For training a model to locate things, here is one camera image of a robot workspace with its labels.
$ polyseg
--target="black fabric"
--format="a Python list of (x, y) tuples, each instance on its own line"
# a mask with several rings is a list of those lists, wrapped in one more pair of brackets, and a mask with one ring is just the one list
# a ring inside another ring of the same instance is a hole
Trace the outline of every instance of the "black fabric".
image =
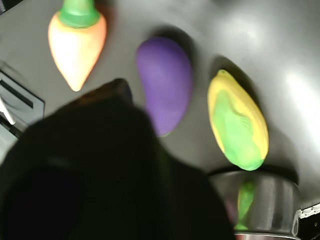
[(127, 89), (117, 79), (25, 131), (0, 167), (3, 239), (234, 239), (207, 177), (162, 148)]

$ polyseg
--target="green dough top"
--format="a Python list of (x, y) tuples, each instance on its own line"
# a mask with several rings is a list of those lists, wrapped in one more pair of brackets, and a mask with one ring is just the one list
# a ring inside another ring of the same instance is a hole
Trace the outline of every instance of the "green dough top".
[(88, 28), (99, 21), (100, 14), (94, 0), (64, 0), (58, 18), (68, 27)]
[(226, 91), (220, 91), (216, 97), (213, 112), (213, 124), (224, 146), (226, 158), (234, 165), (253, 171), (264, 160), (253, 140), (254, 129), (250, 119), (238, 113)]

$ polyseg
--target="purple dough shape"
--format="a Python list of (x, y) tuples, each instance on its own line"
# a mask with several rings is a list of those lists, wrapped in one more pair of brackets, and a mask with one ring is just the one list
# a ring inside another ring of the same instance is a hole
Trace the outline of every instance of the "purple dough shape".
[(144, 87), (145, 110), (156, 134), (169, 134), (183, 119), (192, 97), (190, 60), (175, 41), (154, 37), (138, 48), (136, 65)]

